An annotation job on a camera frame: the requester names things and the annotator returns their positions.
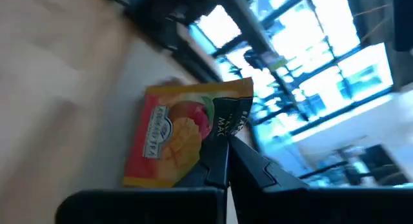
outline brand logo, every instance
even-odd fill
[[[157,106],[150,116],[143,157],[159,159],[162,146],[172,135],[172,122],[168,118],[168,107]]]

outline orange packet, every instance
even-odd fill
[[[123,185],[173,187],[199,161],[202,144],[226,144],[241,130],[252,96],[251,78],[148,87]]]

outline mango illustration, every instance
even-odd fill
[[[182,117],[192,119],[199,127],[199,133],[201,133],[202,140],[209,135],[212,129],[207,110],[204,104],[200,102],[180,101],[170,107],[168,117],[172,122]]]
[[[201,134],[195,122],[187,117],[174,121],[174,132],[157,162],[157,176],[161,179],[181,179],[199,161]]]

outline wooden table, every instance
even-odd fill
[[[0,0],[0,223],[119,186],[147,85],[195,83],[106,0]]]

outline window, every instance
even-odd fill
[[[221,5],[217,5],[208,16],[200,17],[196,25],[217,48],[221,48],[241,33]]]
[[[204,32],[197,25],[189,26],[189,34],[196,39],[198,44],[207,54],[212,54],[216,51],[215,45],[211,40],[204,34]]]
[[[384,43],[370,46],[338,63],[360,101],[393,85]]]
[[[289,1],[250,0],[249,7],[258,21],[267,22],[268,15]],[[289,108],[292,101],[267,68],[259,70],[248,64],[244,54],[251,46],[247,42],[217,59],[223,80],[252,77],[250,118],[263,120],[255,127],[262,143],[275,144],[286,132],[298,134],[378,97],[393,84],[384,44],[360,46],[347,0],[301,0],[294,4],[264,27],[270,44],[287,60],[276,73],[308,121],[298,110]],[[209,42],[203,40],[208,53],[241,33],[221,6],[202,17],[197,27],[209,38]],[[272,114],[277,115],[267,120]]]

